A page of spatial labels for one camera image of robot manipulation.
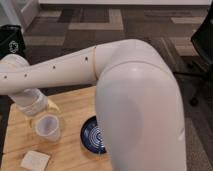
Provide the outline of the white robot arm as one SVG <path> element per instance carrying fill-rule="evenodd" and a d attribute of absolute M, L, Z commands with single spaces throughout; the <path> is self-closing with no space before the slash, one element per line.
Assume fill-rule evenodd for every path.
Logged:
<path fill-rule="evenodd" d="M 113 171 L 187 171 L 180 88 L 149 43 L 108 42 L 34 65 L 18 54 L 0 59 L 0 95 L 29 115 L 41 108 L 43 88 L 92 83 Z"/>

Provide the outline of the translucent tan gripper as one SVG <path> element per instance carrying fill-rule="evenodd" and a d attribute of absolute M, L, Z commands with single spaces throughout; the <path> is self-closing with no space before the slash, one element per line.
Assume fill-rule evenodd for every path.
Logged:
<path fill-rule="evenodd" d="M 36 122 L 46 115 L 54 115 L 59 117 L 61 115 L 61 110 L 58 105 L 52 101 L 51 99 L 48 100 L 47 107 L 42 110 L 41 112 L 37 113 L 35 116 L 29 119 L 29 126 L 34 128 Z"/>

